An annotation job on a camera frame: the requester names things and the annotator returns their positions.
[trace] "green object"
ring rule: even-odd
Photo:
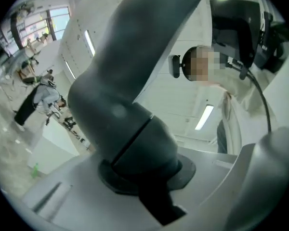
[[[38,175],[38,164],[36,163],[33,167],[33,171],[32,171],[32,178],[35,178]]]

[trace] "floor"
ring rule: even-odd
[[[13,110],[18,110],[32,88],[25,86],[17,76],[14,79],[15,91],[11,90],[11,80],[4,80],[0,85],[0,188],[21,198],[44,177],[41,174],[33,177],[27,160],[32,152],[30,141],[46,119],[44,114],[34,112],[25,123],[26,131],[18,129],[13,121]],[[80,155],[91,153],[71,132],[69,135]]]

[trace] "fluorescent light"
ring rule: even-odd
[[[92,40],[91,40],[91,38],[90,38],[90,35],[89,35],[88,30],[85,30],[85,38],[86,38],[86,40],[87,40],[87,43],[88,43],[89,48],[90,48],[90,50],[91,50],[91,53],[92,53],[92,55],[94,56],[94,55],[95,55],[95,50],[94,50],[94,47],[93,47],[93,44],[92,44]]]
[[[214,106],[212,105],[207,105],[197,126],[195,127],[195,130],[200,130],[202,129],[203,125],[206,123],[207,119],[209,118]]]
[[[69,71],[71,72],[71,74],[72,74],[73,78],[74,78],[74,79],[76,79],[76,78],[75,78],[75,75],[73,74],[73,72],[72,72],[71,68],[69,67],[69,65],[68,65],[68,63],[67,63],[67,61],[65,61],[65,62],[66,62],[66,65],[67,65],[67,67],[68,67]]]

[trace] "cable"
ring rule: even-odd
[[[228,63],[226,64],[227,67],[229,68],[232,68],[238,72],[241,72],[241,70],[237,67],[234,67],[232,64]],[[264,104],[264,109],[265,109],[265,114],[266,114],[266,121],[267,121],[267,125],[268,125],[268,133],[271,133],[272,132],[272,128],[271,128],[271,120],[270,120],[270,113],[269,113],[269,108],[268,108],[268,105],[267,105],[267,102],[266,102],[266,99],[263,95],[263,92],[261,90],[261,87],[258,83],[258,81],[256,80],[256,77],[252,74],[252,72],[250,70],[248,70],[248,74],[246,75],[247,78],[249,78],[251,80],[251,82],[256,86],[260,96],[261,96],[261,100]]]

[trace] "white table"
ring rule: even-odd
[[[68,131],[54,118],[50,118],[49,124],[43,125],[40,133],[34,139],[33,151],[27,165],[34,167],[38,164],[38,171],[49,174],[60,165],[78,156]]]

